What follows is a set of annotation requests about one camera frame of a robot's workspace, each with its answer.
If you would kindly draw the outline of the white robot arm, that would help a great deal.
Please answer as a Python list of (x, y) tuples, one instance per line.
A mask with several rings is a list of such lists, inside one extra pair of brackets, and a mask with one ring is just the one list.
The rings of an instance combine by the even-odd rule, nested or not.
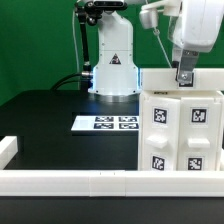
[(99, 34), (99, 61), (89, 89), (93, 94), (122, 99), (140, 92), (139, 69), (133, 62), (133, 26), (119, 15), (134, 4), (141, 6), (142, 27), (155, 33), (159, 16), (170, 18), (170, 66), (180, 85), (193, 82), (199, 54), (212, 50), (224, 18), (224, 0), (87, 0), (87, 21), (98, 26)]

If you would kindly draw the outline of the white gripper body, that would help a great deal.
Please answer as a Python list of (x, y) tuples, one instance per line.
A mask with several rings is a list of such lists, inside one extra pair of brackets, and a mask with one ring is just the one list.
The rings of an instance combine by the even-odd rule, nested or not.
[(221, 26), (221, 0), (182, 0), (177, 17), (171, 17), (168, 38), (184, 50), (208, 53)]

